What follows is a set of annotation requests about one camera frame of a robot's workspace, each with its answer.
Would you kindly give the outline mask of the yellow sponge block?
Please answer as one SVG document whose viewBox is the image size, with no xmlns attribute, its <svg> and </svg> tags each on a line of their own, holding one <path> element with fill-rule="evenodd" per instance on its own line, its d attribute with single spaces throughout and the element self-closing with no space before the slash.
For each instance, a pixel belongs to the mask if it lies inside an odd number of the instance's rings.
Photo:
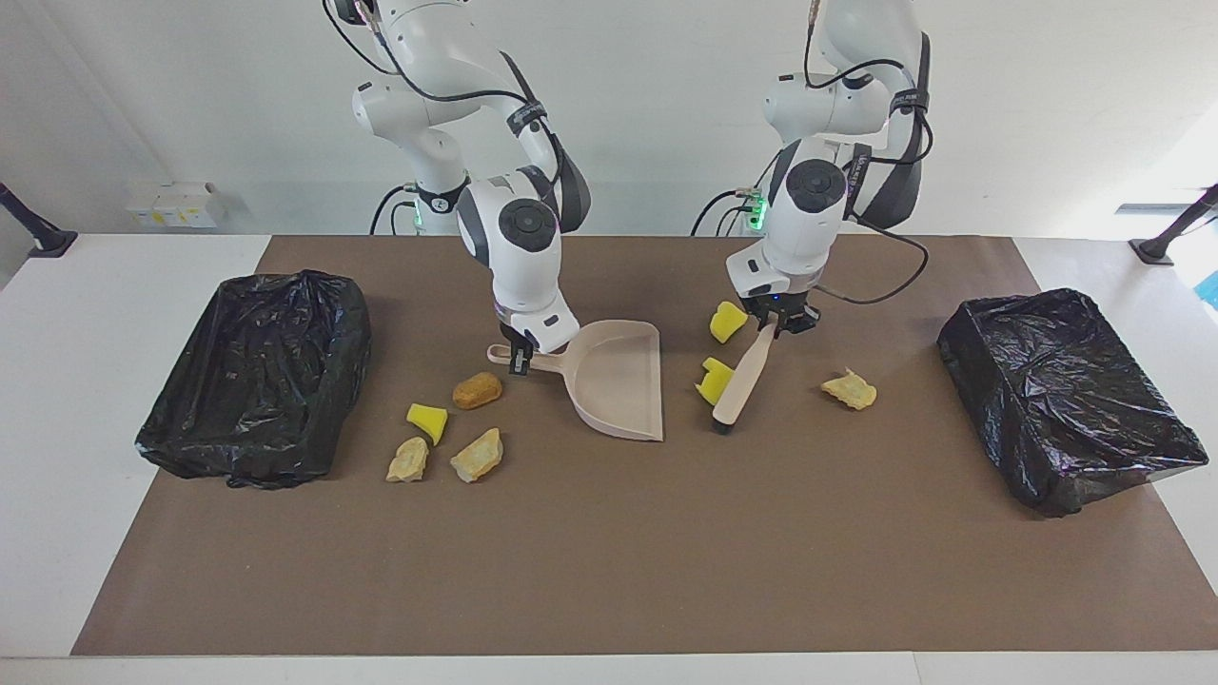
<svg viewBox="0 0 1218 685">
<path fill-rule="evenodd" d="M 710 335 L 719 345 L 726 345 L 736 333 L 741 332 L 750 321 L 750 316 L 742 310 L 738 303 L 721 301 L 709 321 Z"/>
</svg>

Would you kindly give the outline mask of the brown sponge piece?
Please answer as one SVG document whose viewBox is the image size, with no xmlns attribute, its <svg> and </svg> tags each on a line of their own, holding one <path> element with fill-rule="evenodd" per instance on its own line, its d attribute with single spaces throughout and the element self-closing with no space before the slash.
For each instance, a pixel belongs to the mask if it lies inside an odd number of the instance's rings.
<svg viewBox="0 0 1218 685">
<path fill-rule="evenodd" d="M 484 407 L 503 395 L 503 382 L 495 373 L 479 372 L 462 382 L 452 390 L 452 402 L 460 410 Z"/>
</svg>

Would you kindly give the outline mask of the beige brush with black bristles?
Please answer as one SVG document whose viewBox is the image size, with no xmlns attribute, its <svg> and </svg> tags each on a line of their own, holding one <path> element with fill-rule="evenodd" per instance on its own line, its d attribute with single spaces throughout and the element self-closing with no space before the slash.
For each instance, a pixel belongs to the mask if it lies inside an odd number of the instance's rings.
<svg viewBox="0 0 1218 685">
<path fill-rule="evenodd" d="M 745 403 L 756 388 L 758 378 L 764 372 L 776 332 L 777 321 L 773 321 L 762 335 L 758 334 L 756 341 L 752 342 L 739 360 L 739 364 L 734 368 L 734 378 L 713 410 L 713 428 L 717 434 L 728 435 L 734 430 Z"/>
</svg>

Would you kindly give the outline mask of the notched yellow sponge piece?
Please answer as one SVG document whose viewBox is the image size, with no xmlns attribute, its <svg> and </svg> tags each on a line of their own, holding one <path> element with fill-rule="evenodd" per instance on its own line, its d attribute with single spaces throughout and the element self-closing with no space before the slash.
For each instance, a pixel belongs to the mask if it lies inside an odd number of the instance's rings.
<svg viewBox="0 0 1218 685">
<path fill-rule="evenodd" d="M 702 364 L 703 378 L 695 384 L 695 391 L 710 406 L 717 406 L 719 399 L 734 378 L 734 368 L 715 357 L 706 357 Z"/>
</svg>

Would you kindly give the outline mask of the pale beige sponge chunk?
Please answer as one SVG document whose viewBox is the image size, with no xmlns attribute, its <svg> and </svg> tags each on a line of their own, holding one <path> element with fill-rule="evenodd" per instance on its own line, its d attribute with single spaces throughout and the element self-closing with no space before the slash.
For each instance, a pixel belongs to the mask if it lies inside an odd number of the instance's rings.
<svg viewBox="0 0 1218 685">
<path fill-rule="evenodd" d="M 401 442 L 391 460 L 384 481 L 419 481 L 425 473 L 429 460 L 429 441 L 426 438 L 410 438 Z"/>
<path fill-rule="evenodd" d="M 845 368 L 839 377 L 829 379 L 829 382 L 823 382 L 818 386 L 818 390 L 855 411 L 862 411 L 875 406 L 875 401 L 878 399 L 877 388 L 870 385 L 866 379 L 857 375 L 857 373 L 850 368 Z"/>
<path fill-rule="evenodd" d="M 460 481 L 473 484 L 499 466 L 503 455 L 504 445 L 501 429 L 493 427 L 453 456 L 449 464 Z"/>
</svg>

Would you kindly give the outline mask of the beige plastic dustpan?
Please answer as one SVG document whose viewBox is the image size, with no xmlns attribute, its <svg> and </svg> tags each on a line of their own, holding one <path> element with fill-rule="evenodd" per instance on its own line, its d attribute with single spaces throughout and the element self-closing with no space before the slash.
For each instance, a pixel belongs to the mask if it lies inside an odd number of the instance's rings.
<svg viewBox="0 0 1218 685">
<path fill-rule="evenodd" d="M 626 440 L 664 440 L 660 334 L 643 321 L 599 321 L 561 353 L 536 352 L 532 371 L 561 375 L 588 427 Z"/>
</svg>

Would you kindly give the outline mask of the yellow sponge wedge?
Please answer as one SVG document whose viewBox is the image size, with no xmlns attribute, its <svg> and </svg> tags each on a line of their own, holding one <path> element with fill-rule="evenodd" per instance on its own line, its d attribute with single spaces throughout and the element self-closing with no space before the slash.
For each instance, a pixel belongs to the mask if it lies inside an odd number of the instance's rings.
<svg viewBox="0 0 1218 685">
<path fill-rule="evenodd" d="M 431 445 L 438 445 L 445 434 L 449 413 L 442 407 L 425 406 L 425 403 L 410 403 L 407 410 L 407 421 L 412 425 L 421 429 L 430 439 Z"/>
</svg>

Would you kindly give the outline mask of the bin lined with black bag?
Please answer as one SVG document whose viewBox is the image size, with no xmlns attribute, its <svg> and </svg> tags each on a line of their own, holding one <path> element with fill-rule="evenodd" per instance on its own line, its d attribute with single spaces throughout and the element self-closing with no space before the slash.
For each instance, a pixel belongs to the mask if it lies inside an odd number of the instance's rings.
<svg viewBox="0 0 1218 685">
<path fill-rule="evenodd" d="M 183 479 L 278 490 L 326 477 L 361 399 L 371 321 L 353 279 L 322 271 L 222 282 L 134 445 Z"/>
<path fill-rule="evenodd" d="M 940 360 L 1009 492 L 1045 518 L 1209 463 L 1199 435 L 1074 289 L 963 301 Z"/>
</svg>

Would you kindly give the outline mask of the brown table mat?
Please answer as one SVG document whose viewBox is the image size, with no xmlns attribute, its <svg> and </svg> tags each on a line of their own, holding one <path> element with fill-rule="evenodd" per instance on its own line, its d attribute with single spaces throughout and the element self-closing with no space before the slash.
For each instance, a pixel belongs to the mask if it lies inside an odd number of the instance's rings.
<svg viewBox="0 0 1218 685">
<path fill-rule="evenodd" d="M 457 238 L 270 240 L 259 269 L 368 299 L 371 361 L 326 479 L 231 489 L 157 474 L 78 656 L 681 655 L 1218 650 L 1218 596 L 1153 488 L 1040 518 L 1009 494 L 939 360 L 961 301 L 1033 293 L 1013 243 L 931 239 L 892 303 L 823 301 L 773 346 L 730 435 L 695 392 L 739 240 L 566 236 L 580 321 L 661 334 L 665 439 L 583 425 L 557 375 L 453 411 L 421 481 L 389 484 L 409 403 L 445 406 L 499 338 Z M 855 411 L 818 390 L 853 369 Z M 504 455 L 449 460 L 488 429 Z"/>
</svg>

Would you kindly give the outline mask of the black angled stand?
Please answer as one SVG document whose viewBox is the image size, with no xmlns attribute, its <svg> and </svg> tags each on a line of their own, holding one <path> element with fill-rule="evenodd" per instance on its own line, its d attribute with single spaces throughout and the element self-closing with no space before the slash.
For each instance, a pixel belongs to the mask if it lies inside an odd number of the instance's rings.
<svg viewBox="0 0 1218 685">
<path fill-rule="evenodd" d="M 60 229 L 48 218 L 30 211 L 4 183 L 0 183 L 0 206 L 30 234 L 34 243 L 34 247 L 28 251 L 30 258 L 62 257 L 78 238 L 77 232 Z"/>
<path fill-rule="evenodd" d="M 1170 243 L 1201 225 L 1202 219 L 1213 216 L 1217 207 L 1218 183 L 1214 183 L 1212 186 L 1206 186 L 1205 193 L 1188 208 L 1183 208 L 1179 216 L 1170 221 L 1169 225 L 1166 225 L 1161 233 L 1149 239 L 1130 239 L 1127 241 L 1127 246 L 1132 247 L 1142 264 L 1170 267 L 1174 264 L 1169 256 Z"/>
</svg>

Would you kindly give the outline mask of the white wall outlet box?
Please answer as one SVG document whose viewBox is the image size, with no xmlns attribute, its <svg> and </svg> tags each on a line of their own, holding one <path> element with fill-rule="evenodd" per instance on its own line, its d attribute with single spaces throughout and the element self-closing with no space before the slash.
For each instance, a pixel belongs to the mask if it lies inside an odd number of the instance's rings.
<svg viewBox="0 0 1218 685">
<path fill-rule="evenodd" d="M 136 225 L 149 229 L 212 230 L 227 219 L 227 205 L 208 182 L 133 184 L 125 212 Z"/>
</svg>

